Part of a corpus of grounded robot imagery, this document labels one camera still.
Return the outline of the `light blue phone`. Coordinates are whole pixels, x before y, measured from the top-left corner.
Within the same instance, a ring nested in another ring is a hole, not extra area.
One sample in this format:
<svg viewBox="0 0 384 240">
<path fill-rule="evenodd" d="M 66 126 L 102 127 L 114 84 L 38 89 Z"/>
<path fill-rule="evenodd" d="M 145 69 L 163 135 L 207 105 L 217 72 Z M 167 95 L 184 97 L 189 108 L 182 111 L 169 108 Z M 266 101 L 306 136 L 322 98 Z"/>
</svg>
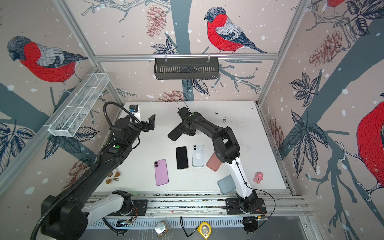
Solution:
<svg viewBox="0 0 384 240">
<path fill-rule="evenodd" d="M 205 165 L 204 146 L 203 145 L 194 145 L 193 156 L 192 156 L 192 165 L 193 165 L 193 167 L 203 167 Z"/>
</svg>

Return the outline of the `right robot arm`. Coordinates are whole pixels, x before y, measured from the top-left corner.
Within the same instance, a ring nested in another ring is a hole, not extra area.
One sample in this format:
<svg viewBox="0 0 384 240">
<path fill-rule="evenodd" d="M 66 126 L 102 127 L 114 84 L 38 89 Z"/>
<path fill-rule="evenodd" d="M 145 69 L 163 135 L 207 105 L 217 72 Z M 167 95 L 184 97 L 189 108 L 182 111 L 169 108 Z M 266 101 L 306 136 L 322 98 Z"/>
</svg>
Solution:
<svg viewBox="0 0 384 240">
<path fill-rule="evenodd" d="M 187 107 L 179 109 L 178 115 L 182 122 L 175 128 L 179 133 L 172 140 L 176 141 L 182 134 L 194 136 L 196 131 L 208 136 L 213 142 L 216 157 L 230 169 L 241 211 L 252 212 L 259 198 L 256 191 L 248 186 L 240 159 L 240 145 L 233 130 L 230 127 L 217 126 L 200 113 L 190 112 Z"/>
</svg>

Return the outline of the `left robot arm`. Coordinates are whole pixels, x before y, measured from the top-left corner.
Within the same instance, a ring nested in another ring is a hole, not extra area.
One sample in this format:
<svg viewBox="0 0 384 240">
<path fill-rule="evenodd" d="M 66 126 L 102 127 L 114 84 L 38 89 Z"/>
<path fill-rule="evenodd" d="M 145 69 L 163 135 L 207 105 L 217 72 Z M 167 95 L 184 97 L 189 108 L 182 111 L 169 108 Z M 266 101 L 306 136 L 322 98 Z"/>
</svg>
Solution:
<svg viewBox="0 0 384 240">
<path fill-rule="evenodd" d="M 109 105 L 119 107 L 127 116 L 113 124 L 106 113 Z M 140 141 L 140 133 L 154 130 L 156 116 L 152 115 L 147 122 L 139 121 L 131 111 L 115 102 L 105 103 L 103 111 L 111 132 L 98 153 L 97 162 L 70 188 L 42 202 L 41 218 L 32 230 L 32 240 L 38 233 L 56 240 L 78 240 L 90 225 L 109 214 L 128 215 L 135 210 L 132 195 L 119 190 L 92 205 L 86 206 L 86 203 L 103 180 L 137 147 L 134 143 Z"/>
</svg>

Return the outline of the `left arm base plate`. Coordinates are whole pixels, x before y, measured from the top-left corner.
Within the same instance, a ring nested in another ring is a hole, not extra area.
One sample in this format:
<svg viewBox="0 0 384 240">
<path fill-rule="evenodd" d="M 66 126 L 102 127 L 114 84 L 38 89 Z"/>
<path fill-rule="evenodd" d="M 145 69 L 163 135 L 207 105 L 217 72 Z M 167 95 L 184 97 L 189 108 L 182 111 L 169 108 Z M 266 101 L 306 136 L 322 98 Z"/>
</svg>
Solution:
<svg viewBox="0 0 384 240">
<path fill-rule="evenodd" d="M 132 208 L 128 212 L 119 210 L 108 215 L 108 217 L 120 217 L 120 216 L 145 216 L 147 211 L 147 200 L 132 200 Z"/>
</svg>

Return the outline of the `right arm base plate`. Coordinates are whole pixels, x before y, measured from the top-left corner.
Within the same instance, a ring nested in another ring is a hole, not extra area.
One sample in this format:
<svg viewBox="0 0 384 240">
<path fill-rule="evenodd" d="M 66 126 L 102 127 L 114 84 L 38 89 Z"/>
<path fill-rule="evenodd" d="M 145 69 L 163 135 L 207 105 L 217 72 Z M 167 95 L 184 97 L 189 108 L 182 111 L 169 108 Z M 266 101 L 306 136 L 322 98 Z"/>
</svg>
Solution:
<svg viewBox="0 0 384 240">
<path fill-rule="evenodd" d="M 256 204 L 251 207 L 251 210 L 249 211 L 243 211 L 240 207 L 239 199 L 225 199 L 225 206 L 223 207 L 224 210 L 227 211 L 228 215 L 266 215 L 266 205 L 263 199 L 257 199 Z"/>
</svg>

